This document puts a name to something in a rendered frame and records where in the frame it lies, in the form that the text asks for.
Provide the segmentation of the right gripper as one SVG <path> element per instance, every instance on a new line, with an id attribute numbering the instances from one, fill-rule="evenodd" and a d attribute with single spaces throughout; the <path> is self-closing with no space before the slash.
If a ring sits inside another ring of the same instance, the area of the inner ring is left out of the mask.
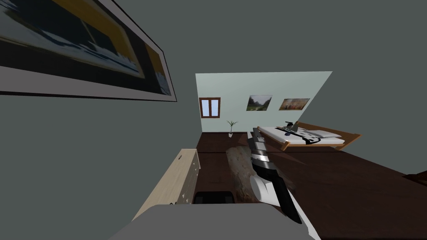
<path id="1" fill-rule="evenodd" d="M 247 142 L 253 155 L 266 155 L 265 140 L 261 136 L 258 128 L 254 127 L 252 132 L 247 132 Z"/>

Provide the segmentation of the mottled beige rug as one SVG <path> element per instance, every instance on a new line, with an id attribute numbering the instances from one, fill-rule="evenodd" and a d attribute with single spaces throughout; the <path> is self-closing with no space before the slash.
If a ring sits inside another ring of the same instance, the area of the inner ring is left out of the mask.
<path id="1" fill-rule="evenodd" d="M 256 172 L 251 164 L 251 150 L 248 146 L 231 147 L 226 156 L 233 179 L 236 198 L 239 203 L 258 203 L 250 182 Z"/>

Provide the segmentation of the green landscape painting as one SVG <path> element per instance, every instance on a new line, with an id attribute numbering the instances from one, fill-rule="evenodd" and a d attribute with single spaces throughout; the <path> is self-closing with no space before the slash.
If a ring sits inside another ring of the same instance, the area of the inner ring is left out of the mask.
<path id="1" fill-rule="evenodd" d="M 250 95 L 246 110 L 249 112 L 265 112 L 267 111 L 271 99 L 271 95 Z"/>

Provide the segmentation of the orange landscape painting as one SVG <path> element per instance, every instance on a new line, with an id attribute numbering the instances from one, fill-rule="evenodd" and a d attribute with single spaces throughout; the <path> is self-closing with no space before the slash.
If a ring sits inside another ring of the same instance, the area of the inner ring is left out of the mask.
<path id="1" fill-rule="evenodd" d="M 309 98 L 288 98 L 284 99 L 279 107 L 280 111 L 286 110 L 303 110 L 307 103 L 310 101 Z"/>

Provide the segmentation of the wooden bed with white bedding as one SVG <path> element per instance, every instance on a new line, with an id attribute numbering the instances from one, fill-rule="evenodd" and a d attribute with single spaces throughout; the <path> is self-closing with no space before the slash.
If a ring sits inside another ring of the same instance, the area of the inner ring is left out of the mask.
<path id="1" fill-rule="evenodd" d="M 280 150 L 289 147 L 334 147 L 342 150 L 361 137 L 360 134 L 342 132 L 331 128 L 306 124 L 303 122 L 287 122 L 286 126 L 254 128 L 280 144 Z"/>

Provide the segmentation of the brown framed window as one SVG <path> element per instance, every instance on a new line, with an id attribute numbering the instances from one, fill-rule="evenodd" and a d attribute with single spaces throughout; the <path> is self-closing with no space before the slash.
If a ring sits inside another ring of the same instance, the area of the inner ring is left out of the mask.
<path id="1" fill-rule="evenodd" d="M 219 97 L 199 98 L 201 118 L 220 118 L 221 99 Z"/>

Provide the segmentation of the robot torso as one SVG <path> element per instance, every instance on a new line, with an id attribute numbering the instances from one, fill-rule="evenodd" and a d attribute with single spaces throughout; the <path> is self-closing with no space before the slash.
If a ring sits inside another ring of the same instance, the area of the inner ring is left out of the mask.
<path id="1" fill-rule="evenodd" d="M 305 215 L 293 222 L 267 203 L 154 205 L 108 240 L 321 240 Z"/>

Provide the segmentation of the light wood dresser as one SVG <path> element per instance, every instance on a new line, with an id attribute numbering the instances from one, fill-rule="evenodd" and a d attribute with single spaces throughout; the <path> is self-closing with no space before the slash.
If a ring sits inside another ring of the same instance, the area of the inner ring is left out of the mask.
<path id="1" fill-rule="evenodd" d="M 192 204 L 200 168 L 197 149 L 181 149 L 134 219 L 155 205 Z"/>

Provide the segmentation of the large framed dark picture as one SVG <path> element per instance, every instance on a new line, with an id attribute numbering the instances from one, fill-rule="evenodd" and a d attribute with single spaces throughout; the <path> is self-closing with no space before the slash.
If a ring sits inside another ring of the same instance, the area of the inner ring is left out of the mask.
<path id="1" fill-rule="evenodd" d="M 0 0 L 0 95 L 176 102 L 163 51 L 115 0 Z"/>

